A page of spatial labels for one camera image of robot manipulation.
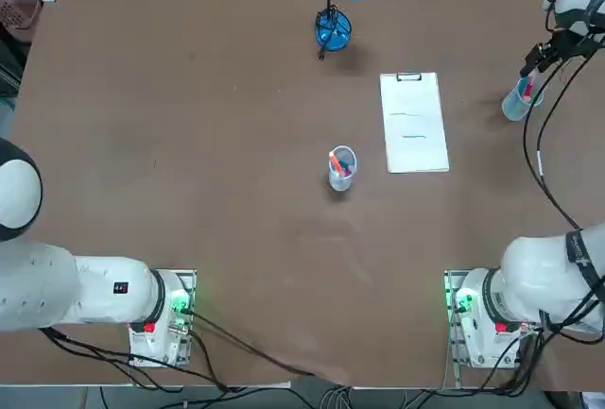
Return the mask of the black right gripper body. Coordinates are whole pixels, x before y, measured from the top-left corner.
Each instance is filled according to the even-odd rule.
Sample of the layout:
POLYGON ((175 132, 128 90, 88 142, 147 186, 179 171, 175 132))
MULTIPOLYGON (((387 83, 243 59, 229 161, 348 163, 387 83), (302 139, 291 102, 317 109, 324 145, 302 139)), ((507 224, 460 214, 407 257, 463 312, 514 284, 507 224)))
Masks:
POLYGON ((601 43, 594 39, 593 34, 580 35, 570 30, 556 30, 544 45, 544 50, 549 49, 558 52, 558 60, 569 60, 578 56, 587 59, 601 49, 601 43))

